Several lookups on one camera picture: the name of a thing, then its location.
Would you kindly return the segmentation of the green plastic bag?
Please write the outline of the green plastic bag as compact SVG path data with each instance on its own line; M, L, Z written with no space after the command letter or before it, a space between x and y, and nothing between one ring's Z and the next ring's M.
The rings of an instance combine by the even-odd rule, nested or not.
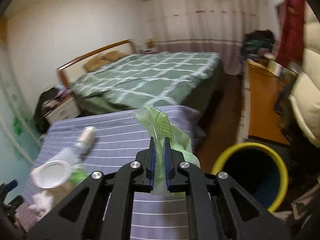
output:
M167 114L155 107L143 106L134 110L131 115L147 130L155 143L155 183L151 193L169 196L165 181L164 139L169 138L171 149L181 152L185 161L201 167L198 158L192 152L191 139L169 121Z

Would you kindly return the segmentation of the white paper cup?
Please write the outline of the white paper cup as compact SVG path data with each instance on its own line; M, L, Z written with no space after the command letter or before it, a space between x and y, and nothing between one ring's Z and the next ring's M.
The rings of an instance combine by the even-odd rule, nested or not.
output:
M71 174L72 167L68 162L54 160L33 169L31 178L39 189L47 191L54 197L62 198L73 189L69 181Z

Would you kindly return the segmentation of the yellow rimmed trash bin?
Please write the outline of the yellow rimmed trash bin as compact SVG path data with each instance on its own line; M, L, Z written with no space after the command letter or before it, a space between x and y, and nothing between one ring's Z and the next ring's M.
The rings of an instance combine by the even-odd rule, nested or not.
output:
M230 175L271 213L282 204L289 185L281 156L257 142L242 142L224 150L212 168L212 174L219 172Z

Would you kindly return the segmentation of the white pill bottle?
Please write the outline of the white pill bottle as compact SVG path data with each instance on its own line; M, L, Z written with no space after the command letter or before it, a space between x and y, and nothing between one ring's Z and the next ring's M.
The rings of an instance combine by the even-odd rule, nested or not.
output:
M86 155L92 149L96 141L96 136L96 129L93 126L88 126L83 130L75 144L80 155Z

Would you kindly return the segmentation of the green checked duvet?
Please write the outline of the green checked duvet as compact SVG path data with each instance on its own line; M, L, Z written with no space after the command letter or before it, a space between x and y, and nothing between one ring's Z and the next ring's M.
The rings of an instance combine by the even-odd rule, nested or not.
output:
M187 106L204 113L225 72L214 52L127 55L70 83L78 105L93 114L144 105Z

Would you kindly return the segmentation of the white bedside cabinet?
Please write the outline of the white bedside cabinet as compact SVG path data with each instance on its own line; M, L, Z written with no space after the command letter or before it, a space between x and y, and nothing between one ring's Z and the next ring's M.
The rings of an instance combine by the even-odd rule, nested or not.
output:
M56 121L74 119L80 115L80 109L73 96L68 96L44 117L52 125Z

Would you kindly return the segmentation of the brown pillow right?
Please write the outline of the brown pillow right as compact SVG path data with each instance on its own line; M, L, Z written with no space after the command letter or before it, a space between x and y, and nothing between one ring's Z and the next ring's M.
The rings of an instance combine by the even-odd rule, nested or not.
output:
M127 56L126 53L122 53L118 50L115 50L115 51L111 51L111 52L106 53L104 55L104 59L107 61L110 61L110 62L115 62L121 58L124 58L125 56Z

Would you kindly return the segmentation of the brown pillow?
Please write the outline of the brown pillow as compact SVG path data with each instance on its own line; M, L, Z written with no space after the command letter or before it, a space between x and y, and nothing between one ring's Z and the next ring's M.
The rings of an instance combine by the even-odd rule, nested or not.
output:
M110 63L111 61L107 60L104 55L98 55L87 61L83 67L86 72L90 73L96 71L100 67Z
M115 62L121 58L124 58L125 56L127 56L126 53L122 53L118 50L115 50L115 51L111 51L111 52L106 53L104 55L104 59L107 61L110 61L110 62Z

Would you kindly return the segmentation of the brown pillow left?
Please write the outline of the brown pillow left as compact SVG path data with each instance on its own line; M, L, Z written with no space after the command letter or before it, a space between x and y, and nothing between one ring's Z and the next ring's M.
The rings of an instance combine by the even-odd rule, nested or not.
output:
M111 61L107 60L104 55L98 55L87 61L83 67L86 72L90 73L96 71L100 67L110 63Z

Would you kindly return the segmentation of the white paper towel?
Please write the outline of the white paper towel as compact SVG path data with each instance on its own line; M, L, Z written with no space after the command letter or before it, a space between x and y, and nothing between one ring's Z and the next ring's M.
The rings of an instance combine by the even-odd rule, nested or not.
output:
M33 195L34 204L28 209L35 214L38 219L48 214L66 195L50 190L43 190Z

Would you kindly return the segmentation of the wooden bed headboard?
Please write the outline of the wooden bed headboard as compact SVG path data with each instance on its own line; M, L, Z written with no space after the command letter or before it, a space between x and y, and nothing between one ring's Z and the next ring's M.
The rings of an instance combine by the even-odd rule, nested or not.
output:
M118 47L120 47L119 50L123 51L124 53L135 53L137 51L136 45L131 40L122 40L93 50L57 68L57 74L60 82L69 89L70 83L76 81L79 77L86 74L86 70L84 69L83 65L87 61L91 60L95 56L102 56L105 53L113 51Z

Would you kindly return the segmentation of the pile of dark clothes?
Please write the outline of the pile of dark clothes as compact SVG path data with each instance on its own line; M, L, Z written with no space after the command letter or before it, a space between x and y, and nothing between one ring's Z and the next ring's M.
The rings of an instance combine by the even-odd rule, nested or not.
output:
M262 51L271 53L275 44L274 33L267 30L255 30L244 35L240 48L240 61L244 63L247 59L256 59Z

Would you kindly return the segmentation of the cream puffer jacket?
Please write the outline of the cream puffer jacket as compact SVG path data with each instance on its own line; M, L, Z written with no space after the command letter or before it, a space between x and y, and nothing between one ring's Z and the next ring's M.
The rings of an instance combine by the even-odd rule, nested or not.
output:
M299 128L313 145L319 147L319 21L308 4L305 5L304 21L302 71L295 81L289 100Z

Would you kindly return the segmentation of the pink striped curtain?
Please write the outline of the pink striped curtain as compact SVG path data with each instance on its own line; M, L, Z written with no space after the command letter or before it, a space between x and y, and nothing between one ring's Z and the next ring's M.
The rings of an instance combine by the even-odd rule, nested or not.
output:
M158 52L216 52L232 75L242 71L245 35L271 29L267 0L142 0L142 12Z

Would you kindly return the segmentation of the red jacket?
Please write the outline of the red jacket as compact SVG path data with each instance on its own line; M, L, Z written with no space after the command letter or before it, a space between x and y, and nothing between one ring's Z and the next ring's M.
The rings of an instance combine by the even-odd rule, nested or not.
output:
M291 61L302 63L304 51L305 0L284 0L280 9L281 39L276 62L288 67Z

